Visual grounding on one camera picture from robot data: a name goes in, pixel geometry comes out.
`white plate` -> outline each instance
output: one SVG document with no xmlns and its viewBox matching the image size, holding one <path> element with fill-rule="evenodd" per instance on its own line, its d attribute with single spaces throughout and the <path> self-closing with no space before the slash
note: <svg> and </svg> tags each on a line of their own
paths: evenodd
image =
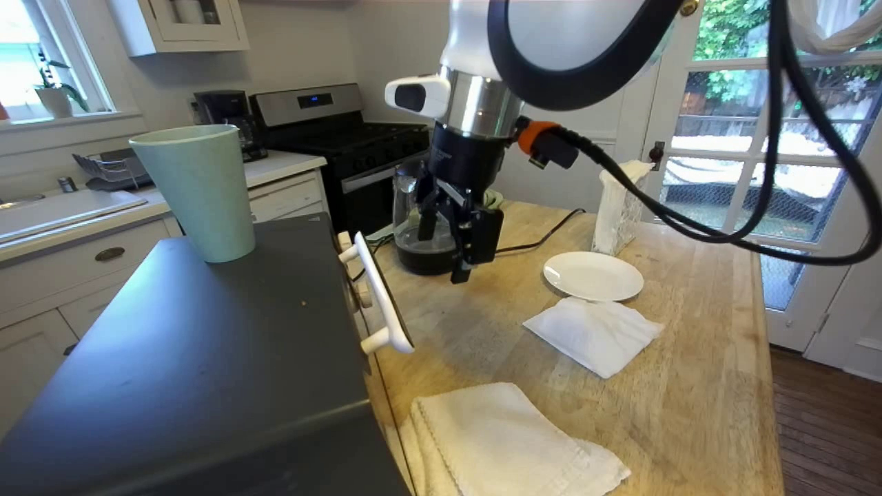
<svg viewBox="0 0 882 496">
<path fill-rule="evenodd" d="M 641 290 L 641 272 L 614 256 L 567 250 L 542 267 L 550 286 L 582 300 L 629 300 Z"/>
</svg>

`cabinet door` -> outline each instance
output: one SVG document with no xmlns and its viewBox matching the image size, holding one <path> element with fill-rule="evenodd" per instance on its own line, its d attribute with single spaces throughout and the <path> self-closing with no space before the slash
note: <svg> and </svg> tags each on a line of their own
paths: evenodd
<svg viewBox="0 0 882 496">
<path fill-rule="evenodd" d="M 236 42 L 243 38 L 231 0 L 148 0 L 158 35 L 164 42 Z"/>
<path fill-rule="evenodd" d="M 169 238 L 164 227 L 151 220 L 2 265 L 0 325 L 127 278 L 162 238 Z"/>
<path fill-rule="evenodd" d="M 246 50 L 236 0 L 112 0 L 129 55 Z"/>
<path fill-rule="evenodd" d="M 85 336 L 85 330 L 94 325 L 94 320 L 111 307 L 116 298 L 119 286 L 98 290 L 89 298 L 71 300 L 61 307 L 61 316 L 78 336 Z"/>
<path fill-rule="evenodd" d="M 0 329 L 0 438 L 49 382 L 75 341 L 54 312 Z"/>
<path fill-rule="evenodd" d="M 257 223 L 324 212 L 322 176 L 302 173 L 288 181 L 254 190 L 250 212 Z"/>
</svg>

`black cable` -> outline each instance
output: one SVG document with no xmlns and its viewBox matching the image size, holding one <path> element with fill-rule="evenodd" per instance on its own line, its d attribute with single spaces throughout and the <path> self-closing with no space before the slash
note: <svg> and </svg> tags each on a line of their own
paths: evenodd
<svg viewBox="0 0 882 496">
<path fill-rule="evenodd" d="M 513 250 L 532 250 L 532 247 L 541 247 L 545 246 L 545 241 L 550 241 L 570 217 L 582 214 L 585 210 L 570 210 L 560 223 L 550 227 L 550 231 L 542 235 L 542 241 L 537 242 L 524 242 L 524 246 L 505 246 L 505 247 L 495 247 L 495 253 L 513 253 Z"/>
<path fill-rule="evenodd" d="M 685 214 L 680 214 L 677 210 L 669 210 L 663 203 L 659 203 L 655 199 L 650 199 L 648 192 L 641 192 L 626 173 L 622 168 L 596 143 L 590 143 L 586 137 L 563 130 L 563 137 L 570 141 L 578 152 L 585 152 L 590 159 L 596 159 L 600 168 L 607 168 L 632 195 L 636 195 L 654 214 L 659 214 L 659 220 L 663 220 L 667 227 L 673 227 L 674 231 L 701 241 L 701 242 L 732 242 L 739 247 L 754 250 L 754 253 L 767 253 L 767 256 L 776 256 L 776 260 L 787 260 L 787 263 L 800 263 L 800 265 L 855 265 L 862 263 L 869 256 L 873 256 L 882 246 L 882 203 L 880 203 L 880 192 L 871 181 L 871 176 L 866 173 L 862 162 L 855 157 L 855 152 L 840 141 L 840 136 L 834 133 L 834 128 L 827 118 L 823 104 L 819 103 L 809 81 L 801 71 L 794 38 L 791 38 L 791 27 L 787 27 L 787 6 L 786 0 L 772 0 L 772 20 L 768 20 L 768 150 L 767 150 L 767 172 L 764 172 L 764 188 L 758 195 L 758 207 L 749 214 L 749 220 L 739 228 L 739 231 L 720 231 L 710 228 L 706 223 L 698 223 Z M 776 172 L 776 150 L 779 150 L 779 128 L 783 128 L 783 74 L 787 74 L 794 93 L 800 96 L 800 103 L 805 104 L 805 112 L 809 117 L 809 121 L 815 123 L 819 136 L 827 141 L 827 147 L 834 152 L 834 157 L 840 159 L 844 172 L 848 173 L 866 214 L 869 214 L 869 238 L 866 242 L 847 256 L 807 256 L 807 253 L 794 253 L 794 250 L 779 250 L 779 247 L 768 247 L 768 246 L 758 246 L 745 241 L 758 220 L 767 214 L 768 203 L 772 203 L 772 192 L 775 192 L 775 172 Z"/>
</svg>

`wooden countertop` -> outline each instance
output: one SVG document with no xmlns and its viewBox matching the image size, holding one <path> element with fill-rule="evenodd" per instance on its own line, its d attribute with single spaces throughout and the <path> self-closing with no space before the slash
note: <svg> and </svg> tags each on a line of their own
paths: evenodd
<svg viewBox="0 0 882 496">
<path fill-rule="evenodd" d="M 508 203 L 498 247 L 541 241 L 563 210 Z M 417 341 L 381 351 L 395 421 L 417 398 L 479 382 L 519 382 L 567 435 L 608 446 L 634 471 L 629 493 L 783 493 L 772 365 L 758 260 L 640 227 L 621 250 L 645 275 L 629 300 L 661 336 L 621 374 L 600 381 L 521 322 L 556 296 L 541 275 L 549 256 L 590 246 L 593 217 L 570 217 L 542 247 L 501 253 L 472 272 L 406 272 L 395 247 L 378 263 Z"/>
</svg>

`light green cup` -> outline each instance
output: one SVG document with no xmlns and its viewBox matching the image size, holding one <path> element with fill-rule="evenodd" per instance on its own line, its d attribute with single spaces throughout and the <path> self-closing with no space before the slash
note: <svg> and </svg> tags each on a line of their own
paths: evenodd
<svg viewBox="0 0 882 496">
<path fill-rule="evenodd" d="M 158 130 L 129 137 L 129 147 L 207 263 L 221 265 L 254 250 L 233 123 Z"/>
</svg>

